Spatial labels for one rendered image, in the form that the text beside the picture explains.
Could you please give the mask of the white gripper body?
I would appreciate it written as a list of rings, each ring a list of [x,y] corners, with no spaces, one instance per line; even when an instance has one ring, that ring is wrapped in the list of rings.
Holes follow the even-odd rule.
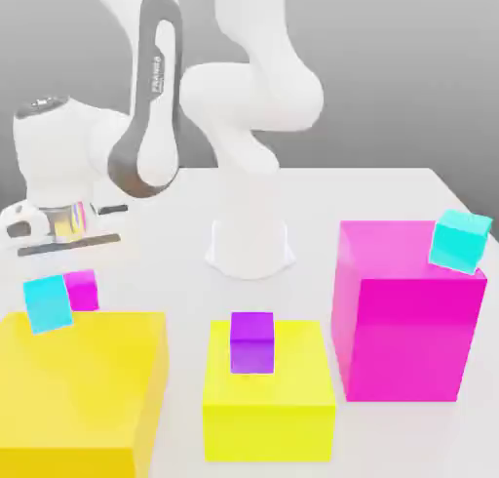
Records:
[[[101,234],[84,237],[71,242],[46,242],[34,246],[21,246],[17,249],[17,256],[25,260],[24,272],[30,275],[45,275],[59,273],[65,269],[72,269],[85,259],[88,249],[109,244],[119,243],[121,236],[118,233]]]

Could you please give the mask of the small cyan cube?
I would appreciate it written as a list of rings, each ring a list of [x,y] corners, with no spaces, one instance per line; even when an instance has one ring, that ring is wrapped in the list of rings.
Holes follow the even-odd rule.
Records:
[[[24,282],[23,296],[34,335],[73,324],[69,297],[61,274]]]

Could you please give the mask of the large magenta box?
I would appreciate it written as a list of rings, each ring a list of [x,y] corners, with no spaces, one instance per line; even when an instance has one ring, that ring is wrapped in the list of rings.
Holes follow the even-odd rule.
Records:
[[[454,402],[487,278],[430,264],[428,220],[339,224],[331,337],[349,402]]]

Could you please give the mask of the large lemon yellow box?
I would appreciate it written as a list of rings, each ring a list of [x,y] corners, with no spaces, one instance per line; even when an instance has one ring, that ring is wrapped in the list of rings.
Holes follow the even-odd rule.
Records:
[[[332,454],[335,398],[317,321],[275,325],[275,370],[230,371],[226,321],[211,323],[203,389],[205,459],[323,462]]]

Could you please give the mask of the large golden yellow box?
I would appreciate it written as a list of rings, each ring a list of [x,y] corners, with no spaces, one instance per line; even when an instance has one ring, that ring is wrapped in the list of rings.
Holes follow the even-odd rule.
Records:
[[[0,322],[0,478],[148,478],[169,367],[162,312]]]

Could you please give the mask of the small magenta cube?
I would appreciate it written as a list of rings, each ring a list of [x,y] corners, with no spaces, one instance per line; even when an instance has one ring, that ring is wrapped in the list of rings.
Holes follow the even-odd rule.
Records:
[[[72,311],[99,310],[96,275],[92,269],[64,273],[63,279]]]

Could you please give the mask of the small purple cube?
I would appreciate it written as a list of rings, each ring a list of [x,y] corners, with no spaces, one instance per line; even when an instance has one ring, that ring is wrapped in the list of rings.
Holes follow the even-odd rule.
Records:
[[[232,312],[230,372],[270,375],[275,369],[275,324],[272,312]]]

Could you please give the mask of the small turquoise cube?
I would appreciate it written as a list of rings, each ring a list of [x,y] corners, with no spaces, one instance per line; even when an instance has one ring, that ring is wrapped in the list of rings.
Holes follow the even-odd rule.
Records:
[[[474,275],[482,259],[492,218],[447,209],[437,220],[429,263]]]

